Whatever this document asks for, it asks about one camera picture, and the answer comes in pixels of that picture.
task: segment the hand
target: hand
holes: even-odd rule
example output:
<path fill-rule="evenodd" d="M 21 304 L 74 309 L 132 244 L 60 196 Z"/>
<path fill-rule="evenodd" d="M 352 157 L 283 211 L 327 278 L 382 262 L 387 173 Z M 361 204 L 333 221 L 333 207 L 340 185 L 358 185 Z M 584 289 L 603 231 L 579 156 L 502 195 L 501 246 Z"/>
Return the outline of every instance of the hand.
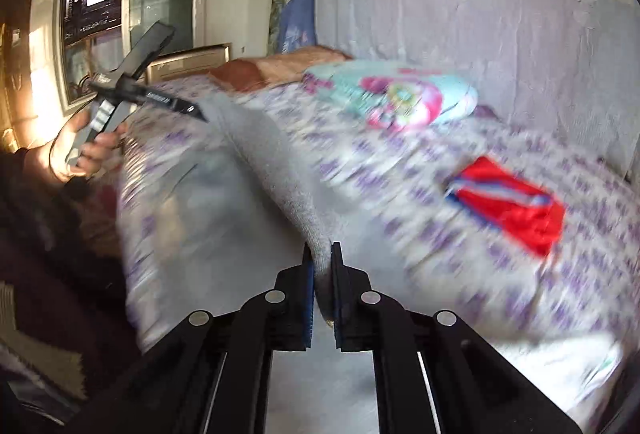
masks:
<path fill-rule="evenodd" d="M 118 146 L 120 137 L 126 133 L 128 125 L 123 122 L 115 132 L 100 133 L 94 141 L 84 143 L 80 148 L 82 156 L 78 158 L 77 166 L 70 167 L 66 164 L 66 155 L 73 146 L 76 133 L 89 123 L 90 118 L 89 109 L 80 111 L 66 121 L 56 140 L 42 147 L 30 149 L 25 158 L 25 170 L 44 179 L 49 185 L 61 185 L 74 176 L 87 176 L 98 172 L 103 161 L 108 159 Z"/>

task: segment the fabric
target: fabric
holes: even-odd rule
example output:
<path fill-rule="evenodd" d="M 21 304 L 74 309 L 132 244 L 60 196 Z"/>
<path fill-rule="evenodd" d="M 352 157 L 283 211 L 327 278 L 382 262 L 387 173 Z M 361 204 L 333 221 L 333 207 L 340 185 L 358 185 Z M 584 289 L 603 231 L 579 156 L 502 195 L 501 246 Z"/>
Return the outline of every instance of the fabric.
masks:
<path fill-rule="evenodd" d="M 0 234 L 0 372 L 21 403 L 61 422 L 140 354 L 120 262 L 86 248 L 74 217 L 74 239 L 48 251 Z"/>
<path fill-rule="evenodd" d="M 219 312 L 218 284 L 226 286 L 226 295 L 234 293 L 236 307 L 226 311 L 250 297 L 228 281 L 214 284 L 205 277 L 211 265 L 238 273 L 248 261 L 260 260 L 254 277 L 260 273 L 258 287 L 268 288 L 278 273 L 273 265 L 299 264 L 305 242 L 314 259 L 316 299 L 331 319 L 332 242 L 340 241 L 354 262 L 373 265 L 388 263 L 390 249 L 376 239 L 366 214 L 308 172 L 261 111 L 234 104 L 221 92 L 196 100 L 209 122 L 152 107 L 130 122 L 118 226 L 129 302 L 142 311 L 141 301 L 154 300 L 153 314 L 133 313 L 142 345 L 193 309 Z"/>
<path fill-rule="evenodd" d="M 466 117 L 478 102 L 478 93 L 459 77 L 388 61 L 312 66 L 303 87 L 392 131 Z"/>
<path fill-rule="evenodd" d="M 4 238 L 0 243 L 5 261 L 0 263 L 1 344 L 71 404 L 111 384 L 140 353 L 124 315 L 118 262 L 109 260 L 114 279 L 104 284 L 115 289 L 119 275 L 119 303 L 95 289 L 77 291 L 64 273 L 56 273 L 49 255 Z M 88 255 L 85 267 L 100 271 L 100 264 Z"/>
<path fill-rule="evenodd" d="M 209 75 L 226 91 L 250 92 L 300 81 L 309 66 L 343 62 L 348 58 L 348 55 L 324 46 L 305 46 L 287 54 L 233 59 L 211 69 Z"/>
<path fill-rule="evenodd" d="M 624 176 L 640 135 L 635 0 L 316 0 L 318 42 L 456 71 L 507 123 L 558 133 Z"/>
<path fill-rule="evenodd" d="M 635 434 L 640 420 L 640 353 L 633 353 L 616 383 L 599 434 Z"/>
<path fill-rule="evenodd" d="M 548 192 L 516 178 L 486 156 L 455 176 L 447 193 L 536 255 L 549 255 L 562 236 L 562 205 Z"/>
<path fill-rule="evenodd" d="M 285 0 L 280 14 L 278 48 L 290 53 L 316 43 L 314 0 Z"/>
<path fill-rule="evenodd" d="M 0 374 L 0 429 L 12 434 L 58 434 L 60 426 L 28 412 Z"/>
<path fill-rule="evenodd" d="M 207 78 L 193 77 L 163 88 L 196 99 L 214 87 Z M 398 135 L 367 126 L 299 84 L 246 94 L 236 103 L 270 116 L 291 141 L 298 161 L 310 165 L 333 189 L 332 197 L 345 210 L 357 209 L 369 218 L 367 237 L 375 239 L 370 239 L 372 251 L 392 253 L 377 264 L 370 260 L 380 260 L 378 255 L 346 254 L 345 262 L 366 270 L 376 289 L 405 308 L 429 315 L 452 309 L 495 345 L 598 332 L 610 334 L 625 351 L 638 345 L 640 201 L 593 154 L 543 131 L 497 121 L 488 111 L 482 111 L 482 117 Z M 190 147 L 200 144 L 197 151 L 207 150 L 208 143 L 219 138 L 197 133 L 193 119 L 148 111 L 140 114 L 144 118 L 136 124 L 133 149 L 127 153 L 146 159 L 124 171 L 129 185 L 122 194 L 119 223 L 126 246 L 128 310 L 145 348 L 166 329 L 158 324 L 177 322 L 196 309 L 203 296 L 212 313 L 238 309 L 246 299 L 269 289 L 278 269 L 298 263 L 302 251 L 299 236 L 290 242 L 282 239 L 280 220 L 261 217 L 260 223 L 270 223 L 271 228 L 251 226 L 251 213 L 270 215 L 271 200 L 264 200 L 263 191 L 242 192 L 242 199 L 229 197 L 224 187 L 246 171 L 226 171 L 226 165 L 241 165 L 226 156 L 220 158 L 215 176 L 197 171 L 201 182 L 191 193 L 198 186 L 199 192 L 189 198 L 184 191 L 182 203 L 174 209 L 167 203 L 160 221 L 150 219 L 143 212 L 145 202 L 170 166 Z M 540 263 L 444 197 L 451 173 L 482 155 L 545 187 L 566 208 L 553 263 Z M 187 202 L 198 210 L 191 211 Z M 198 218 L 190 220 L 191 215 Z M 180 234 L 174 239 L 154 244 L 155 238 L 169 238 L 176 230 Z M 193 252 L 183 246 L 189 237 L 199 238 L 191 243 Z M 242 251 L 252 244 L 255 250 Z M 191 287 L 198 288 L 197 297 Z M 171 304 L 175 302 L 177 311 Z M 335 351 L 331 329 L 321 327 L 319 313 L 315 324 L 309 352 L 274 354 L 269 429 L 375 432 L 370 353 L 343 356 Z M 572 350 L 574 359 L 588 367 L 593 358 L 585 354 L 581 348 Z M 572 393 L 579 396 L 584 379 L 573 382 Z M 599 389 L 597 395 L 591 393 L 594 398 L 567 411 L 585 432 L 593 432 L 591 425 L 607 400 L 607 389 Z"/>
<path fill-rule="evenodd" d="M 74 209 L 80 218 L 79 236 L 84 244 L 100 257 L 122 258 L 120 236 L 116 229 L 116 207 L 118 202 L 120 162 L 114 158 L 103 163 L 106 169 L 100 177 L 92 177 L 89 194 L 80 202 L 74 202 Z"/>
<path fill-rule="evenodd" d="M 592 333 L 543 342 L 504 342 L 494 348 L 583 431 L 593 431 L 594 408 L 607 402 L 624 353 L 611 334 Z"/>

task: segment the red cloth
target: red cloth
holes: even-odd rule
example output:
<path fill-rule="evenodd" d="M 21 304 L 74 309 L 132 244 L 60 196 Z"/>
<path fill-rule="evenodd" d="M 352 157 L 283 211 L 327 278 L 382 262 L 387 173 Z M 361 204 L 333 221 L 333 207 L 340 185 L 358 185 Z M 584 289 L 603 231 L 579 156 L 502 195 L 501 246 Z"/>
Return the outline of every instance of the red cloth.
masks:
<path fill-rule="evenodd" d="M 455 192 L 458 200 L 473 212 L 499 226 L 522 243 L 533 254 L 546 257 L 562 236 L 564 207 L 552 194 L 543 191 L 513 174 L 502 170 L 485 156 L 466 167 L 458 180 L 476 184 L 499 185 L 507 191 L 524 195 L 544 196 L 547 204 L 526 205 L 508 199 L 482 195 L 473 188 L 461 188 Z"/>

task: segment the bed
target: bed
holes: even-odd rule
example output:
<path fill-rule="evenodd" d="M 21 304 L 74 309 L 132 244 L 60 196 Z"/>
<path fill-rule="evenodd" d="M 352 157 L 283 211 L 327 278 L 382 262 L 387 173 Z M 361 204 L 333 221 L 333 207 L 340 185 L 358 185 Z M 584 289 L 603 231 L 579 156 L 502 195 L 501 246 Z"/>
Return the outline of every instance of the bed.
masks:
<path fill-rule="evenodd" d="M 236 103 L 273 119 L 315 176 L 371 218 L 392 252 L 387 265 L 357 265 L 374 287 L 414 311 L 456 311 L 585 433 L 596 432 L 622 362 L 640 345 L 640 185 L 623 181 L 640 179 L 636 0 L 316 0 L 315 15 L 320 44 L 457 72 L 491 110 L 389 133 L 299 84 Z M 216 86 L 192 77 L 164 88 L 192 100 Z M 212 263 L 190 274 L 210 281 L 206 295 L 186 296 L 178 311 L 163 306 L 176 270 L 190 268 L 155 254 L 162 241 L 127 202 L 144 201 L 149 180 L 181 154 L 210 146 L 180 122 L 148 109 L 135 115 L 127 154 L 148 158 L 124 169 L 129 312 L 145 348 L 190 306 L 235 310 L 297 262 L 291 251 L 255 252 L 259 264 Z M 564 205 L 562 240 L 544 261 L 444 198 L 447 179 L 481 155 Z M 274 356 L 267 429 L 378 430 L 371 357 L 335 352 L 318 310 L 310 352 Z"/>
<path fill-rule="evenodd" d="M 191 100 L 216 89 L 204 77 L 163 88 Z M 640 202 L 615 173 L 580 147 L 491 116 L 391 134 L 316 100 L 299 84 L 239 96 L 236 102 L 266 112 L 326 184 L 374 218 L 372 226 L 402 259 L 373 271 L 361 266 L 370 271 L 374 287 L 414 311 L 456 311 L 585 432 L 593 432 L 618 365 L 640 338 Z M 149 111 L 157 110 L 133 115 L 129 154 L 151 139 L 162 143 L 164 152 L 149 154 L 145 167 L 158 172 L 197 149 L 198 141 L 183 124 L 176 125 L 182 121 L 162 124 Z M 186 120 L 184 125 L 192 124 Z M 446 179 L 481 154 L 549 189 L 565 205 L 564 234 L 548 263 L 444 199 Z M 154 260 L 158 239 L 125 204 L 133 193 L 143 200 L 148 189 L 131 166 L 124 167 L 129 183 L 119 226 L 130 317 L 148 348 L 178 318 L 162 310 L 166 288 L 158 273 L 166 267 Z M 196 274 L 210 278 L 215 288 L 203 307 L 213 313 L 236 309 L 268 289 L 285 266 L 279 260 L 250 271 L 211 267 Z M 376 432 L 370 355 L 341 358 L 319 315 L 316 324 L 311 358 L 278 353 L 274 359 L 270 431 L 335 432 L 347 425 L 354 432 Z M 546 346 L 546 358 L 532 342 Z M 560 351 L 549 347 L 553 342 Z M 321 362 L 322 370 L 311 360 Z"/>
<path fill-rule="evenodd" d="M 457 71 L 501 119 L 558 133 L 635 180 L 636 0 L 316 0 L 316 7 L 319 44 Z"/>

